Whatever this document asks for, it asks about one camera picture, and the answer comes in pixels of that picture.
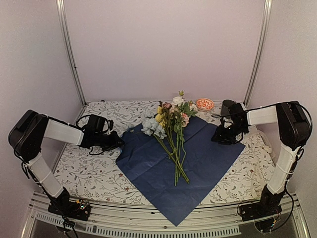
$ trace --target bouquet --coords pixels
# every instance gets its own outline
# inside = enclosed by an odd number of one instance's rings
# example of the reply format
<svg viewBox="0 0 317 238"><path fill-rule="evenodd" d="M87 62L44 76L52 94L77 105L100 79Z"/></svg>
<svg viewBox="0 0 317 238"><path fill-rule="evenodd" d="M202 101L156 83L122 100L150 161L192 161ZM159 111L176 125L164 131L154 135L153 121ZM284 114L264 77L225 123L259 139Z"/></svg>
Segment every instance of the bouquet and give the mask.
<svg viewBox="0 0 317 238"><path fill-rule="evenodd" d="M146 119L142 122L141 131L146 135L154 136L175 163L175 186L181 176L189 183L183 168L186 157L184 128L188 125L189 118L194 117L196 113L196 105L192 101L186 102L184 91L179 91L179 96L173 98L171 103L160 101L157 115L154 117L147 112ZM173 133L176 133L176 140L173 139Z"/></svg>

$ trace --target robotic arm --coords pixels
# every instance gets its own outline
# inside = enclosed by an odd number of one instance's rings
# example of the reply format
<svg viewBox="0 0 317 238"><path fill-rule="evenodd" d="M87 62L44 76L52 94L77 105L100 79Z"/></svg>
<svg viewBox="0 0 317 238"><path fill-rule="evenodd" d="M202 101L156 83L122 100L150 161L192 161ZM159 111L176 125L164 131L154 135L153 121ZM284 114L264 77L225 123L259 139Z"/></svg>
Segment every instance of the robotic arm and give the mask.
<svg viewBox="0 0 317 238"><path fill-rule="evenodd" d="M312 122L308 122L303 109L307 112L297 101L248 111L244 111L241 104L236 103L228 108L232 122L221 117L221 125L211 139L220 144L239 142L236 141L236 136L241 134L243 138L243 133L249 132L249 125L278 123L279 127L281 149L274 173L262 191L260 202L240 207L243 221L281 212L279 204L286 192L286 184L292 177L312 132Z"/></svg>
<svg viewBox="0 0 317 238"><path fill-rule="evenodd" d="M42 156L43 138L59 140L83 148L100 146L103 151L108 151L124 144L116 131L107 134L112 127L113 121L97 115L89 115L88 123L80 128L28 110L12 129L9 143L14 149L14 154L22 161L25 174L27 176L30 174L49 197L50 212L87 221L91 208L88 202L81 199L77 202L69 201L68 191L55 178Z"/></svg>

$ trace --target blue wrapping paper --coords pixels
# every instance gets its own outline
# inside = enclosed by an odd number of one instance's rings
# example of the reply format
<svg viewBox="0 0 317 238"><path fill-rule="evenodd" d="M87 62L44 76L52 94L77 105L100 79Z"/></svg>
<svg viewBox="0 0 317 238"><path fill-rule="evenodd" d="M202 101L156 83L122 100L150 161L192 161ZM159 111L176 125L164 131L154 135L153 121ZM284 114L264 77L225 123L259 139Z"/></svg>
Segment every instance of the blue wrapping paper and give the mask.
<svg viewBox="0 0 317 238"><path fill-rule="evenodd" d="M175 181L175 164L153 136L125 132L125 145L116 163L134 186L175 226L178 226L221 180L244 149L241 143L211 142L216 125L192 117L184 129L187 152L184 170L190 179Z"/></svg>

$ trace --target floral tablecloth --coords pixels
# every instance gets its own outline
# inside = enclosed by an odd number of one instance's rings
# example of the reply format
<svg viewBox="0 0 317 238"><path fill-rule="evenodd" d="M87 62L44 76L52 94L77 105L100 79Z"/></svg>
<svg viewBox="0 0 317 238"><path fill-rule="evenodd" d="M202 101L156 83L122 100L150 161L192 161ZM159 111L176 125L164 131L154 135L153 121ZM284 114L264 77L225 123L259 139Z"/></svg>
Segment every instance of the floral tablecloth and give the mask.
<svg viewBox="0 0 317 238"><path fill-rule="evenodd" d="M85 108L84 115L96 114L113 120L113 129L121 135L129 124L138 125L144 119L146 109L155 112L157 105L158 102L154 101L92 102ZM211 112L199 112L199 115L207 122L219 125L220 121L211 115L219 114L220 108L221 103L215 103ZM273 173L274 163L259 133L245 136L242 143L245 149L201 202L202 205L243 201L261 195L264 184ZM115 164L120 149L98 156L91 156L89 152L85 148L67 145L54 172L72 196L151 206Z"/></svg>

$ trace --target orange and white dish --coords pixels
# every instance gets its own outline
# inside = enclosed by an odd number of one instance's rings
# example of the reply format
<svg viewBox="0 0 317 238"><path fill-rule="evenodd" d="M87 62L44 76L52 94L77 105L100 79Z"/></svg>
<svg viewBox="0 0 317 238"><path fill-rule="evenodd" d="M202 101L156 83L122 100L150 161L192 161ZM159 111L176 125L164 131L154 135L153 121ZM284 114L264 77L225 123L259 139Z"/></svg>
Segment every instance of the orange and white dish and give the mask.
<svg viewBox="0 0 317 238"><path fill-rule="evenodd" d="M200 99L198 99L196 101L196 105L197 105L199 110L205 111L205 112L210 111L214 107L213 101L208 99L208 98L200 98Z"/></svg>

